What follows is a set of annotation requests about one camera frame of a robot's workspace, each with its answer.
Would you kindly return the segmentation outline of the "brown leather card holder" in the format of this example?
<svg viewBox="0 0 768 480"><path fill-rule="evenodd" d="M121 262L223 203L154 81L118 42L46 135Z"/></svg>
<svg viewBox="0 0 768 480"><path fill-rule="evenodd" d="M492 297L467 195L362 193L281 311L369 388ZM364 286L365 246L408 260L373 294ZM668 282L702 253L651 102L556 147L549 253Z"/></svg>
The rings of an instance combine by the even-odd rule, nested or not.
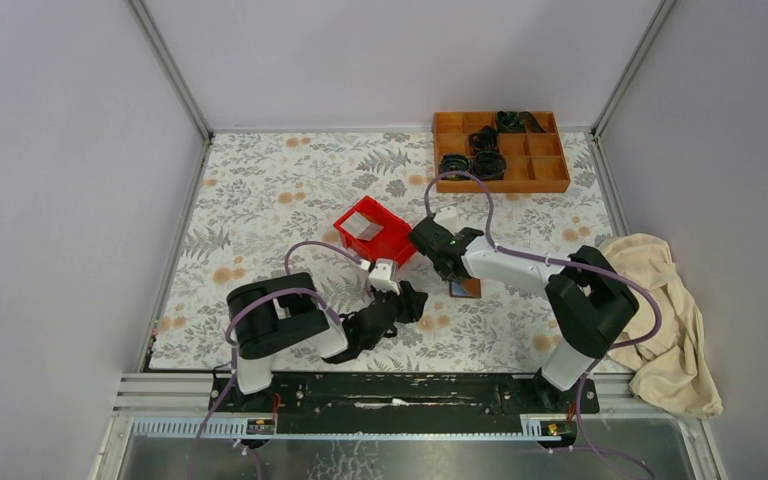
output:
<svg viewBox="0 0 768 480"><path fill-rule="evenodd" d="M449 296L461 299L481 299L481 281L470 278L459 282L451 282L449 284Z"/></svg>

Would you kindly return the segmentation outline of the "red plastic bin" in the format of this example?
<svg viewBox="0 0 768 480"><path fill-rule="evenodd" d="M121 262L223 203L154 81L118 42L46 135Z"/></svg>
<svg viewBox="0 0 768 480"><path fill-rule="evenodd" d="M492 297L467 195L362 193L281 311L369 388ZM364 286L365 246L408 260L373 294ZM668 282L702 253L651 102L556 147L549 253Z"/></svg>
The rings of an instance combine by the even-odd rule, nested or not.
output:
<svg viewBox="0 0 768 480"><path fill-rule="evenodd" d="M365 196L333 224L343 247L369 261L404 265L417 252L408 239L412 227L381 203Z"/></svg>

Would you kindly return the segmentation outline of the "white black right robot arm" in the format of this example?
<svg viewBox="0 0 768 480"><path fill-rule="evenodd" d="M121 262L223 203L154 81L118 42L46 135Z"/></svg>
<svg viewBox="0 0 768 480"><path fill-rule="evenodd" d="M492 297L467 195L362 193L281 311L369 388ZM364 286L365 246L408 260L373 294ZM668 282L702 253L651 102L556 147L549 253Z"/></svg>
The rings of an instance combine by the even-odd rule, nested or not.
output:
<svg viewBox="0 0 768 480"><path fill-rule="evenodd" d="M548 300L562 340L540 368L533 396L549 412L572 400L573 386L639 310L629 285L593 247L581 247L567 259L515 251L475 228L453 233L433 215L414 226L408 239L444 281L496 281Z"/></svg>

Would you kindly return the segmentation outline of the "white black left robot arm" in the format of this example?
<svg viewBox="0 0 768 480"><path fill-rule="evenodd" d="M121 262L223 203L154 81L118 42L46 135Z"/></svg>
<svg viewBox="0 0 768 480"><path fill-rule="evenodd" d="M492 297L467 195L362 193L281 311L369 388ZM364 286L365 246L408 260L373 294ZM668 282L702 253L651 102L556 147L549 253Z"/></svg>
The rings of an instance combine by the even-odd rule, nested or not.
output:
<svg viewBox="0 0 768 480"><path fill-rule="evenodd" d="M269 401L276 354L308 343L329 364L355 360L394 337L398 323L419 321L428 300L427 293L407 281L371 293L366 307L339 314L325 303L308 273L232 290L226 297L230 323L225 333L235 374L232 398L245 410L259 410Z"/></svg>

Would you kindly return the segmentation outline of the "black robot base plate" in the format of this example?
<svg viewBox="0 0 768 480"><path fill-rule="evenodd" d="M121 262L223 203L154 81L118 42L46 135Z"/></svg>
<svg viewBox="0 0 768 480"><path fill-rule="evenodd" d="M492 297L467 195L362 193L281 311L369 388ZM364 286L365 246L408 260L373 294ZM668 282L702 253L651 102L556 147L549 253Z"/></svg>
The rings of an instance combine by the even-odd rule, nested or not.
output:
<svg viewBox="0 0 768 480"><path fill-rule="evenodd" d="M297 435L519 434L523 419L600 411L591 380L578 394L500 373L279 372L251 394L215 376L210 395L221 413L263 414Z"/></svg>

